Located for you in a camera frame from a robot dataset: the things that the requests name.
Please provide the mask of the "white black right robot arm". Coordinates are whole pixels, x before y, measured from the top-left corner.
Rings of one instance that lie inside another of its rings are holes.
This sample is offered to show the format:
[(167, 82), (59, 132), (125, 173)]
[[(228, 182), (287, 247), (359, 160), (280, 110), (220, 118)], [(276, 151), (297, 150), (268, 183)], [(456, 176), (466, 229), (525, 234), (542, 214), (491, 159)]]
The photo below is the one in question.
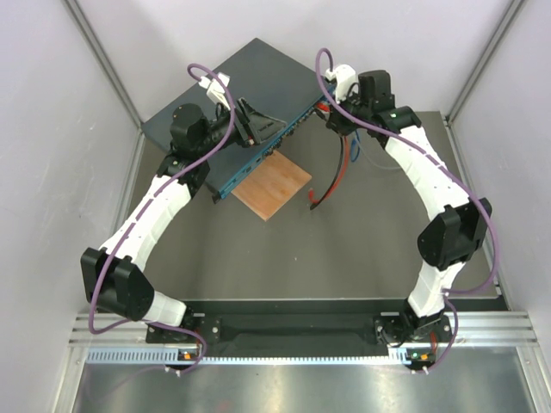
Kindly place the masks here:
[(396, 107), (391, 77), (384, 70), (356, 73), (349, 65), (326, 70), (335, 84), (327, 127), (341, 135), (374, 125), (369, 135), (405, 172), (424, 204), (429, 224), (418, 236), (422, 265), (412, 292), (400, 312), (399, 323), (382, 331), (390, 341), (419, 341), (440, 322), (443, 293), (481, 247), (486, 215), (492, 206), (485, 198), (473, 202), (467, 191), (449, 178), (447, 167), (431, 146), (420, 118), (408, 106)]

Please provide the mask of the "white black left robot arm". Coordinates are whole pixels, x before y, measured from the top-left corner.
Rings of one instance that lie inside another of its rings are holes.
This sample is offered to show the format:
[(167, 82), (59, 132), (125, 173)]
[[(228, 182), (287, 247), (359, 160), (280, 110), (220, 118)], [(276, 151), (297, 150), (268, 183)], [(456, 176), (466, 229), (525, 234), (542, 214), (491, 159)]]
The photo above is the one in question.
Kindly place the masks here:
[(154, 289), (144, 274), (147, 260), (170, 222), (205, 182), (210, 171), (207, 154), (229, 145), (261, 145), (286, 125), (256, 111), (243, 98), (234, 108), (218, 103), (212, 120), (196, 104), (177, 107), (170, 124), (170, 150), (146, 195), (110, 239), (81, 256), (84, 291), (91, 307), (130, 321), (165, 324), (175, 340), (188, 340), (195, 320), (185, 314), (182, 301)]

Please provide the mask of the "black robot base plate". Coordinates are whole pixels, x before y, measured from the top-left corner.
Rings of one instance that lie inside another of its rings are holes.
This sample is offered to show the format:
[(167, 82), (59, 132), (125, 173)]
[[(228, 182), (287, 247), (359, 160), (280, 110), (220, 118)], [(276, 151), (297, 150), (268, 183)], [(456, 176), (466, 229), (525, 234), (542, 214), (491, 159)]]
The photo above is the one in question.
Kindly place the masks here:
[(236, 337), (351, 335), (369, 344), (450, 337), (451, 319), (439, 310), (418, 317), (404, 299), (192, 300), (178, 325), (209, 344)]

